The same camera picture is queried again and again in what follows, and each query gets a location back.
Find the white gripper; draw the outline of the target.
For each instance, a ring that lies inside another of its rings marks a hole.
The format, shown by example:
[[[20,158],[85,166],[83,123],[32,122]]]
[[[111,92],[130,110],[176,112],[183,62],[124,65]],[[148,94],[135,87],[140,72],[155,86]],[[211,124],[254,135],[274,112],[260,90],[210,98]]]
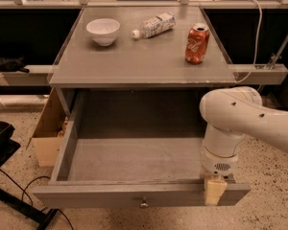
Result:
[[[233,148],[209,150],[202,145],[200,158],[201,176],[204,177],[204,204],[217,206],[228,186],[223,176],[234,172],[239,156]]]

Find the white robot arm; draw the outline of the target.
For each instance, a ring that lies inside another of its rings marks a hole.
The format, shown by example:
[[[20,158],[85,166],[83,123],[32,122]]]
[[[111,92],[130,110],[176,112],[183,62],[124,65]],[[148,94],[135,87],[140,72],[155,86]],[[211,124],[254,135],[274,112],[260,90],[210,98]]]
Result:
[[[228,186],[225,177],[236,167],[238,145],[249,135],[288,154],[288,111],[262,105],[248,86],[216,89],[200,101],[206,121],[201,146],[204,204],[216,206]]]

